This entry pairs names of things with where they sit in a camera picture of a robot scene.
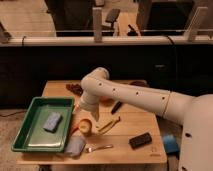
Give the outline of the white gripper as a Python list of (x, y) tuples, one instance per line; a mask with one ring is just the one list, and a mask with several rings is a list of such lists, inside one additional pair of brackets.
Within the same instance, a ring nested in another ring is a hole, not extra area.
[(83, 110), (91, 112), (91, 115), (95, 119), (95, 121), (99, 121), (100, 115), (98, 96), (84, 91), (79, 99), (79, 107)]

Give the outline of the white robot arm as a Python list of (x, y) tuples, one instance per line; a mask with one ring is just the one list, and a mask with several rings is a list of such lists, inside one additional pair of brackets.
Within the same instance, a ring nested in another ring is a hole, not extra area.
[(178, 171), (213, 171), (213, 94), (190, 96), (109, 80), (98, 67), (81, 80), (79, 107), (99, 120), (99, 99), (106, 96), (152, 112), (183, 126)]

